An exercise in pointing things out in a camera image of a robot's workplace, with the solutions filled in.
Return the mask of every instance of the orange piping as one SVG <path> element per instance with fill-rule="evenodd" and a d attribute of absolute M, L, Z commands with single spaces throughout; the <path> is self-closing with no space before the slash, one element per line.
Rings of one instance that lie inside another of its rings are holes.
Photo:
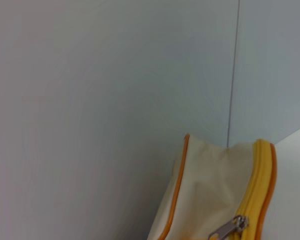
<path fill-rule="evenodd" d="M 179 171 L 178 179 L 176 181 L 176 185 L 175 185 L 175 189 L 174 189 L 174 194 L 173 194 L 173 199 L 172 199 L 172 204 L 171 204 L 171 210 L 170 210 L 169 218 L 168 218 L 168 221 L 167 221 L 167 223 L 166 223 L 166 225 L 164 227 L 164 230 L 161 233 L 161 235 L 160 235 L 160 237 L 159 237 L 158 240 L 165 240 L 166 236 L 168 235 L 168 233 L 170 231 L 171 225 L 172 225 L 172 221 L 173 221 L 173 217 L 174 217 L 174 212 L 175 212 L 175 207 L 176 207 L 176 201 L 178 199 L 178 195 L 179 195 L 179 191 L 180 191 L 180 187 L 181 187 L 181 182 L 182 182 L 182 177 L 183 177 L 183 171 L 184 171 L 184 166 L 185 166 L 186 152 L 188 150 L 189 138 L 190 138 L 189 134 L 187 134 L 184 137 L 182 161 L 181 161 L 181 166 L 180 166 L 180 171 Z"/>

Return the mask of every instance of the gray wall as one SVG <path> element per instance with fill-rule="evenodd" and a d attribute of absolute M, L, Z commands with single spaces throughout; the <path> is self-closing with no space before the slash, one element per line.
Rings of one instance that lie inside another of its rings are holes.
<path fill-rule="evenodd" d="M 237 0 L 0 0 L 0 240 L 145 239 L 188 131 L 226 145 Z"/>
<path fill-rule="evenodd" d="M 300 0 L 241 0 L 229 143 L 300 128 Z"/>

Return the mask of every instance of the fabric bag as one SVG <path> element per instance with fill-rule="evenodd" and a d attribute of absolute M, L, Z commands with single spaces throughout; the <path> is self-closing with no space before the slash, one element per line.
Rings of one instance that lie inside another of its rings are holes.
<path fill-rule="evenodd" d="M 148 240 L 260 240 L 275 181 L 273 144 L 223 148 L 187 135 Z"/>

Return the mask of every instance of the yellow zipper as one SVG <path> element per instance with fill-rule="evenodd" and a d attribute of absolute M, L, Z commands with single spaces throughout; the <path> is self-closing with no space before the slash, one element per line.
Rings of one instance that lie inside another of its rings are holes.
<path fill-rule="evenodd" d="M 216 231 L 208 240 L 260 240 L 263 221 L 276 181 L 274 146 L 258 140 L 253 145 L 253 171 L 236 216 Z"/>
<path fill-rule="evenodd" d="M 264 140 L 253 145 L 253 171 L 237 215 L 249 219 L 249 226 L 230 236 L 230 240 L 259 240 L 264 215 L 272 196 L 276 179 L 274 147 Z"/>

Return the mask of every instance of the pouch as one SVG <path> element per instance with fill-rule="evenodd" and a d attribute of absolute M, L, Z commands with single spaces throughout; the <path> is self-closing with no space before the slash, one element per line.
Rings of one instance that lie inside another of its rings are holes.
<path fill-rule="evenodd" d="M 186 135 L 148 240 L 260 240 L 275 181 L 273 144 L 223 148 Z"/>

